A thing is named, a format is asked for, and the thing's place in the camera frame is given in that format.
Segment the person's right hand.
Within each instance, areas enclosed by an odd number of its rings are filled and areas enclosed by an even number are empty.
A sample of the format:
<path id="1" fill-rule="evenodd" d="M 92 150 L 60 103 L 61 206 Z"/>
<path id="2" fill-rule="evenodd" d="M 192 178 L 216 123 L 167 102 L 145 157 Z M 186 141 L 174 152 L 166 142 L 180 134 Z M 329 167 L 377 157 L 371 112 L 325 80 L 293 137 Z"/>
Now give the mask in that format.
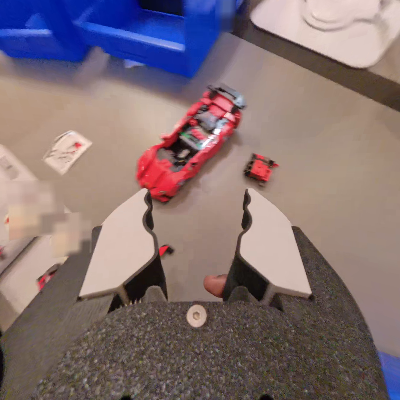
<path id="1" fill-rule="evenodd" d="M 223 298 L 223 291 L 227 281 L 227 274 L 207 275 L 204 277 L 204 289 L 217 298 Z"/>

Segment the red black brick subassembly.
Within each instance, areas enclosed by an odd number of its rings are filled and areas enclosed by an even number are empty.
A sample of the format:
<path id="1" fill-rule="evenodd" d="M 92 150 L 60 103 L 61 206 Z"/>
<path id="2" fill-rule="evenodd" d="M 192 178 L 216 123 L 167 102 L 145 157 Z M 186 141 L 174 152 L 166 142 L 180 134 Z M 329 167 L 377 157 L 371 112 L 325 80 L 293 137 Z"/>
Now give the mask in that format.
<path id="1" fill-rule="evenodd" d="M 265 186 L 269 181 L 273 169 L 277 167 L 279 167 L 279 164 L 272 159 L 252 153 L 243 170 L 243 174 L 245 177 L 256 180 L 259 186 Z"/>

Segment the white instruction booklet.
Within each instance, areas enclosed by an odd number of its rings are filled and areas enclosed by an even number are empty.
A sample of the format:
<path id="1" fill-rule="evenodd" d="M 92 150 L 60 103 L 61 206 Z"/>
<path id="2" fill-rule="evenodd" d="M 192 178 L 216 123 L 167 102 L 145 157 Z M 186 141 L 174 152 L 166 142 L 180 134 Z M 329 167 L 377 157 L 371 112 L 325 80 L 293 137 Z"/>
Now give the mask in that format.
<path id="1" fill-rule="evenodd" d="M 1 145 L 1 295 L 14 313 L 39 292 L 40 276 L 80 250 L 89 226 Z"/>

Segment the white round base plate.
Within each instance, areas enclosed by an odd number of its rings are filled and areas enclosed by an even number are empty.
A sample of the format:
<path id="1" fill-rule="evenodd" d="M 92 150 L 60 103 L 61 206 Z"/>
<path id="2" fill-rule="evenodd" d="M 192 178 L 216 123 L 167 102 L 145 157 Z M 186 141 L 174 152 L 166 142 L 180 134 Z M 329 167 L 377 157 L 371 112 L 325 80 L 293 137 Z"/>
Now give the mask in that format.
<path id="1" fill-rule="evenodd" d="M 255 27 L 352 68 L 376 65 L 399 37 L 397 0 L 265 0 Z"/>

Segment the red brick-built toy car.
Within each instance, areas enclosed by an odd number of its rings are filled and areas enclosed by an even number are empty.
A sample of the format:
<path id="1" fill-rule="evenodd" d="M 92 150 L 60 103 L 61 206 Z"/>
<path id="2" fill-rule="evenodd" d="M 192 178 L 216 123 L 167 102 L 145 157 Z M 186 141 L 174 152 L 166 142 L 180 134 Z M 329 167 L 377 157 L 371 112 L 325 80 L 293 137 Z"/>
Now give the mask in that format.
<path id="1" fill-rule="evenodd" d="M 136 179 L 151 197 L 168 202 L 233 135 L 246 108 L 244 96 L 226 85 L 208 85 L 201 98 L 137 161 Z"/>

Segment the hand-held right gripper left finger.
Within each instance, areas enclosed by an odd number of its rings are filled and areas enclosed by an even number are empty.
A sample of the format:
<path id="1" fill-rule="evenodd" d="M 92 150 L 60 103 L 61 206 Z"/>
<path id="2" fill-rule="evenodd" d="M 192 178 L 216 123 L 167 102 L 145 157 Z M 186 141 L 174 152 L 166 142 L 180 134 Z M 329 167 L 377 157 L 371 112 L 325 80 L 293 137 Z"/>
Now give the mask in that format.
<path id="1" fill-rule="evenodd" d="M 141 189 L 104 220 L 79 298 L 116 294 L 131 301 L 126 285 L 158 255 L 152 211 L 151 194 Z"/>

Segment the white sticker sheet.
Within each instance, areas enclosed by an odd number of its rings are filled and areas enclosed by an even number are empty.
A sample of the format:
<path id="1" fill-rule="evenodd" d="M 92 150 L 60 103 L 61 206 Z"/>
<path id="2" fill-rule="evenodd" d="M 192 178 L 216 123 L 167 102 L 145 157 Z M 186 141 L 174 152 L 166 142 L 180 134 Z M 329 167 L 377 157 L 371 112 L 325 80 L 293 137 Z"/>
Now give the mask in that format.
<path id="1" fill-rule="evenodd" d="M 43 156 L 43 161 L 60 175 L 65 175 L 93 142 L 70 130 L 56 137 Z"/>

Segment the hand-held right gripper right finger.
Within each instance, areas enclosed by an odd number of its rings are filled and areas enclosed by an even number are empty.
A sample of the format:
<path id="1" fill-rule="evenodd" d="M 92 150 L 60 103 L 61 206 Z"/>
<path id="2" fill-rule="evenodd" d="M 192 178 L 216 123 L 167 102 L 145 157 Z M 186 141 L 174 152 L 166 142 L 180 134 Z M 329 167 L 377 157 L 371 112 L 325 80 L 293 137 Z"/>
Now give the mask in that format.
<path id="1" fill-rule="evenodd" d="M 253 188 L 244 193 L 242 232 L 238 236 L 236 278 L 258 300 L 275 294 L 308 299 L 310 283 L 288 218 Z"/>

